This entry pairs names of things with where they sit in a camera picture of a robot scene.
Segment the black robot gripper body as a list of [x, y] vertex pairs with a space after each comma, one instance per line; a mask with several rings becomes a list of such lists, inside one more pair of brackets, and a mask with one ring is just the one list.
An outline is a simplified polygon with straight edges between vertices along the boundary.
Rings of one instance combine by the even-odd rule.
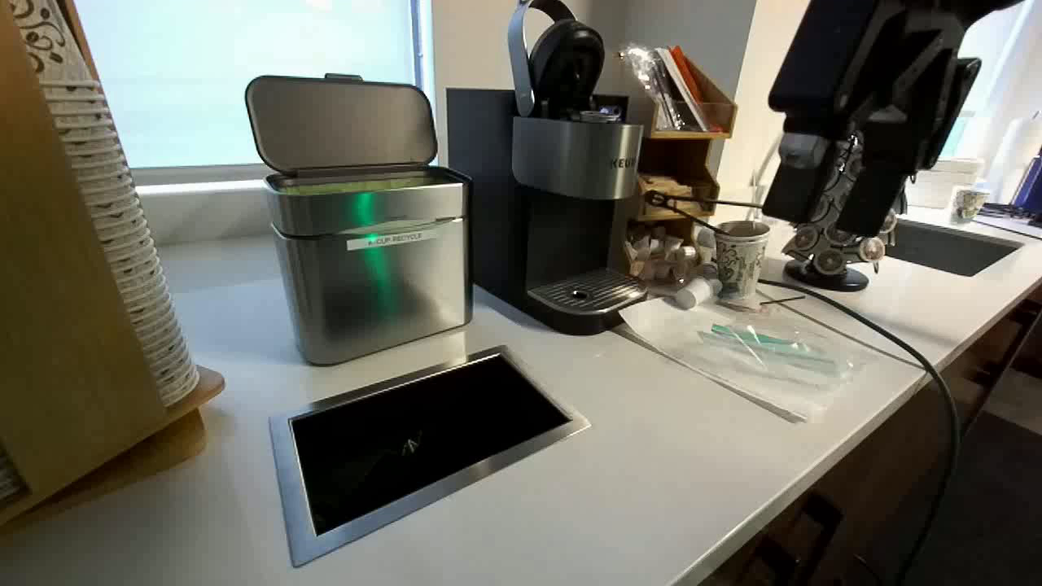
[[864, 146], [837, 226], [876, 235], [899, 188], [927, 170], [959, 115], [979, 59], [957, 50], [973, 22], [1018, 0], [809, 0], [769, 92], [784, 117], [765, 211], [806, 224], [841, 162]]

